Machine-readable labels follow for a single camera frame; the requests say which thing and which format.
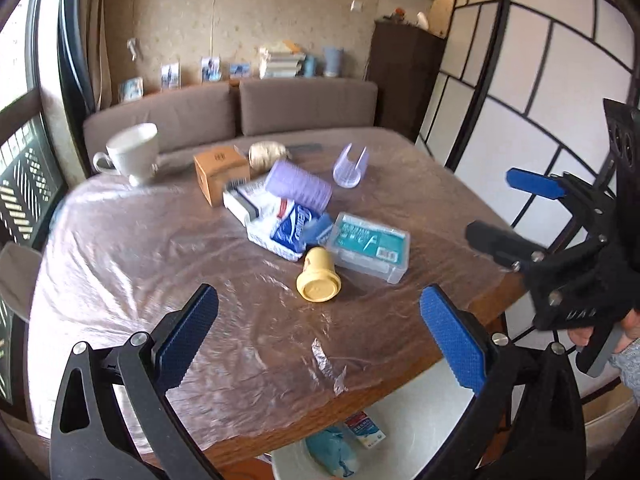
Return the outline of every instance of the sofa backrest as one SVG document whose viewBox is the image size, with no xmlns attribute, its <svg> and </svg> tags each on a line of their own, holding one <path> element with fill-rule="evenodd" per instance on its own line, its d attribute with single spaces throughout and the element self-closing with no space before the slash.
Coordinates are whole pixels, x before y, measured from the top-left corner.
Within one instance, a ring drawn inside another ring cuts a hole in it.
<svg viewBox="0 0 640 480">
<path fill-rule="evenodd" d="M 246 136 L 373 126 L 378 87 L 341 78 L 246 79 L 240 82 Z"/>
<path fill-rule="evenodd" d="M 208 83 L 146 96 L 90 116 L 84 122 L 89 160 L 116 133 L 140 123 L 158 126 L 160 152 L 209 144 L 236 136 L 228 82 Z"/>
</svg>

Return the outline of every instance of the human hand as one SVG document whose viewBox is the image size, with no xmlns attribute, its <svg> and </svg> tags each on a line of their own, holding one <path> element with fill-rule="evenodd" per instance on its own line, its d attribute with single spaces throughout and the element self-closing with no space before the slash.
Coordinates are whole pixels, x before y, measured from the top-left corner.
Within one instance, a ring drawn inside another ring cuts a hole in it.
<svg viewBox="0 0 640 480">
<path fill-rule="evenodd" d="M 640 337 L 640 312 L 635 309 L 631 310 L 631 312 L 626 315 L 625 319 L 620 322 L 620 325 L 622 325 L 622 329 L 625 333 L 622 335 L 616 349 L 613 351 L 614 354 L 619 354 Z M 591 334 L 593 334 L 593 327 L 572 328 L 567 332 L 569 333 L 569 339 L 576 346 L 587 346 L 589 344 Z"/>
</svg>

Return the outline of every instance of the blue gripper pad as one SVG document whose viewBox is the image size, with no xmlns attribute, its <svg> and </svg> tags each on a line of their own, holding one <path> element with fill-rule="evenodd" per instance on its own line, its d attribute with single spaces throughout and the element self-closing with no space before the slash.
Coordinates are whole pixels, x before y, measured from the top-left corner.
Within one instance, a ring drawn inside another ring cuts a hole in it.
<svg viewBox="0 0 640 480">
<path fill-rule="evenodd" d="M 554 179 L 517 168 L 507 171 L 507 184 L 513 189 L 527 191 L 550 200 L 564 196 L 564 189 Z"/>
<path fill-rule="evenodd" d="M 156 356 L 156 386 L 166 392 L 180 386 L 193 358 L 218 316 L 218 293 L 210 285 L 198 290 L 184 307 L 180 323 L 174 327 Z"/>
<path fill-rule="evenodd" d="M 486 381 L 484 352 L 458 317 L 460 311 L 437 285 L 425 288 L 420 314 L 440 347 L 458 383 L 480 394 Z"/>
</svg>

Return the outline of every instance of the purple plastic cylinder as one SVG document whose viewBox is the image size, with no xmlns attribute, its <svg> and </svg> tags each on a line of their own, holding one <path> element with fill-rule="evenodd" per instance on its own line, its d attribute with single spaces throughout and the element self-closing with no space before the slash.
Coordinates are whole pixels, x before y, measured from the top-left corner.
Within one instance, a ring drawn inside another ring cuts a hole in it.
<svg viewBox="0 0 640 480">
<path fill-rule="evenodd" d="M 264 189 L 318 213 L 324 212 L 332 193 L 331 184 L 286 160 L 279 160 L 273 165 Z"/>
</svg>

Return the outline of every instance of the person's arm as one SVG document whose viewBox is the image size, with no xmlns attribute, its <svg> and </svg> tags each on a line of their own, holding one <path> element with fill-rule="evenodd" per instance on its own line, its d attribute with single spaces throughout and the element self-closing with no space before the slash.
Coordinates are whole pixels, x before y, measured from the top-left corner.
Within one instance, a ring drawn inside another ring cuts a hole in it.
<svg viewBox="0 0 640 480">
<path fill-rule="evenodd" d="M 621 325 L 625 334 L 620 338 L 609 362 L 620 370 L 620 379 L 627 388 L 633 390 L 636 402 L 640 404 L 640 312 L 629 312 Z M 593 328 L 577 328 L 568 332 L 569 339 L 575 345 L 587 346 Z"/>
</svg>

